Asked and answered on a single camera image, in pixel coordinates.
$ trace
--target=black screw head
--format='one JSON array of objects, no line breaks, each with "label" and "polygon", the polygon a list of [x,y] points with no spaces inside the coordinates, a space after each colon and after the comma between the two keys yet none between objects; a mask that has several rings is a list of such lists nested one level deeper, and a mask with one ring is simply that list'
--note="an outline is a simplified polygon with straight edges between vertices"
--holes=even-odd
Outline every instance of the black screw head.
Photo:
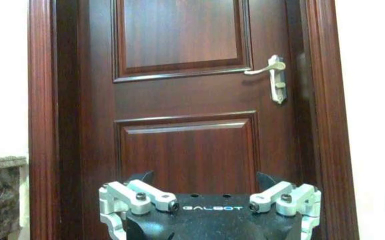
[{"label": "black screw head", "polygon": [[248,208],[253,213],[259,211],[259,205],[255,202],[249,203]]},{"label": "black screw head", "polygon": [[144,201],[144,200],[145,200],[145,193],[144,193],[144,192],[138,192],[138,193],[136,194],[136,199],[137,199],[138,201]]},{"label": "black screw head", "polygon": [[168,204],[168,211],[173,213],[177,210],[178,210],[178,203],[176,201],[170,201]]},{"label": "black screw head", "polygon": [[281,194],[280,195],[280,200],[284,201],[285,203],[291,203],[291,195],[289,194]]}]

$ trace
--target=lever handle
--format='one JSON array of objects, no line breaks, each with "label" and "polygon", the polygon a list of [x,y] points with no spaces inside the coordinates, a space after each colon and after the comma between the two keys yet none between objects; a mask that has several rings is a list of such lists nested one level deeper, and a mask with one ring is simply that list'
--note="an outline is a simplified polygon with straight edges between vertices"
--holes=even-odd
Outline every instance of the lever handle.
[{"label": "lever handle", "polygon": [[272,64],[268,64],[267,67],[261,68],[260,70],[245,70],[244,71],[244,75],[255,75],[255,74],[260,74],[268,70],[277,70],[281,71],[285,69],[285,64],[281,61],[273,62]]},{"label": "lever handle", "polygon": [[244,75],[256,75],[265,71],[269,72],[271,75],[271,99],[277,104],[281,104],[287,98],[287,88],[285,88],[285,77],[283,70],[285,69],[285,64],[283,63],[281,57],[272,55],[267,60],[267,67],[260,70],[247,70],[244,71]]}]

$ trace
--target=door panel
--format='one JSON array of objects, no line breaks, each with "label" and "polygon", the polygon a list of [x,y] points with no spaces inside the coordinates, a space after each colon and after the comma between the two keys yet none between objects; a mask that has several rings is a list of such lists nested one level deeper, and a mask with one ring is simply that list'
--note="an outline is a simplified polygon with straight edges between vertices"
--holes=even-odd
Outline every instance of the door panel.
[{"label": "door panel", "polygon": [[251,67],[247,0],[117,0],[114,81]]},{"label": "door panel", "polygon": [[255,190],[255,112],[118,121],[116,136],[121,176],[154,170],[154,186],[176,193]]},{"label": "door panel", "polygon": [[[83,239],[106,237],[97,189],[154,170],[181,193],[251,193],[255,171],[300,179],[291,98],[276,105],[277,54],[291,79],[279,0],[78,2]],[[291,96],[292,83],[287,82]]]}]

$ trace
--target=logo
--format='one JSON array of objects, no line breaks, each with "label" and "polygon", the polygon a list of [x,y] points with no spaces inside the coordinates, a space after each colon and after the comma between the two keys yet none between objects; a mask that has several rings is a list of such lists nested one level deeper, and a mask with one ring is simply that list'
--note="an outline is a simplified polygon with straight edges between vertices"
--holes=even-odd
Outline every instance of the logo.
[{"label": "logo", "polygon": [[184,206],[182,210],[204,210],[204,211],[233,211],[243,209],[241,206]]}]

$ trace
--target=white wall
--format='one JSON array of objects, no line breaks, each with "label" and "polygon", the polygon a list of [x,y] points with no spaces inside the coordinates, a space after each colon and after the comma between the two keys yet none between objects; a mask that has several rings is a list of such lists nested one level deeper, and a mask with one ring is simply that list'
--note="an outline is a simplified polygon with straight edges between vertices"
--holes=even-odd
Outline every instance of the white wall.
[{"label": "white wall", "polygon": [[336,0],[360,239],[385,239],[385,0]]},{"label": "white wall", "polygon": [[26,0],[0,0],[0,157],[27,152]]}]

